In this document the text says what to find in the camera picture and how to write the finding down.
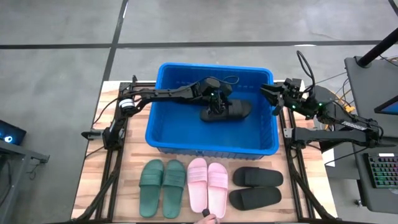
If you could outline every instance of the green slide sandal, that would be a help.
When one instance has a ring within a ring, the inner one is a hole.
[[[165,218],[176,218],[180,214],[186,176],[184,165],[180,161],[173,159],[167,163],[163,181],[163,216]]]
[[[156,214],[163,171],[163,162],[160,159],[149,161],[142,170],[139,180],[139,214],[144,218],[150,218]]]

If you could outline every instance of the blue plastic bin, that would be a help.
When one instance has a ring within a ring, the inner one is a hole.
[[[160,152],[234,159],[260,159],[279,147],[276,117],[260,94],[262,83],[273,83],[265,68],[165,63],[159,68],[157,89],[174,89],[205,77],[223,80],[236,75],[230,99],[249,100],[252,111],[240,121],[206,123],[200,119],[202,106],[174,102],[152,104],[146,141]]]

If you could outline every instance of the pink slide sandal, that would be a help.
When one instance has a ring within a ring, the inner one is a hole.
[[[223,218],[228,196],[228,173],[225,167],[217,162],[208,168],[209,211],[217,218]]]
[[[188,165],[189,202],[193,212],[201,213],[207,208],[207,163],[196,158]]]

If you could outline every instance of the keyboard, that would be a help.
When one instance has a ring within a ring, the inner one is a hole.
[[[377,189],[398,189],[398,154],[364,153],[372,185]]]

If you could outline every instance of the wooden table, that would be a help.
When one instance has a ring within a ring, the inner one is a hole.
[[[118,95],[120,82],[104,82],[99,98],[96,117],[108,102],[115,99]],[[95,129],[104,129],[109,126],[113,119],[114,107],[111,105],[102,115],[100,120],[94,125]],[[123,161],[119,178],[118,193],[114,211],[114,222],[195,222],[202,218],[201,214],[193,213],[190,208],[188,189],[185,187],[180,216],[176,219],[168,220],[162,215],[162,195],[160,196],[159,209],[153,218],[142,218],[139,215],[139,179],[145,164],[152,159],[161,159],[164,164],[171,159],[178,159],[184,163],[185,167],[195,156],[183,156],[174,154],[160,153],[156,148],[150,147],[145,141],[145,132],[150,112],[150,105],[147,105],[139,114],[134,115],[129,120],[127,128],[126,143],[124,145]],[[304,120],[303,116],[295,115],[297,126],[313,127],[312,121]],[[281,172],[284,176],[284,183],[278,187],[282,193],[282,200],[271,206],[258,208],[255,210],[241,212],[227,202],[226,215],[222,222],[294,222],[297,221],[292,189],[290,185],[289,170],[285,155],[284,142],[280,134],[279,126],[279,150],[272,156],[266,156],[257,161],[247,161],[239,159],[219,159],[205,157],[207,163],[219,162],[228,170],[229,177],[233,172],[242,166],[262,167]],[[87,153],[94,151],[102,146],[100,140],[89,143]],[[72,211],[72,218],[76,218],[83,213],[86,207],[94,199],[101,185],[103,173],[105,150],[100,150],[86,159],[81,173],[80,183],[77,190],[76,200]],[[311,191],[315,194],[319,202],[326,210],[336,217],[336,208],[333,202],[328,177],[326,176],[325,166],[323,165],[322,155],[318,149],[307,147],[303,150],[305,168],[308,175],[308,182]],[[229,191],[240,189],[232,183],[229,178]],[[305,206],[305,198],[300,189],[300,199],[304,217],[308,217]]]

